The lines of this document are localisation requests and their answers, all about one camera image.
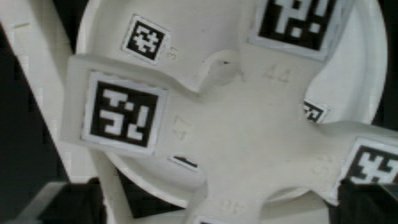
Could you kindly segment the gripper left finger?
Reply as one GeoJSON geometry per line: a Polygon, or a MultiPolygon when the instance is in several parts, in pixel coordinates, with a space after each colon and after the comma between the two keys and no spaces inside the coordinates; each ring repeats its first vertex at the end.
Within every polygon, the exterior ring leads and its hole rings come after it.
{"type": "Polygon", "coordinates": [[[99,179],[84,183],[49,182],[13,224],[106,224],[106,208],[99,179]]]}

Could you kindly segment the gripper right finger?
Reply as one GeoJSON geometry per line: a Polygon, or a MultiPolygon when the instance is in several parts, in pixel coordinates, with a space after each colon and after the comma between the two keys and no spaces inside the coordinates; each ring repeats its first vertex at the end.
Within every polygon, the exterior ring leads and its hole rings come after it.
{"type": "Polygon", "coordinates": [[[338,205],[328,207],[328,224],[398,224],[398,184],[354,184],[337,188],[338,205]]]}

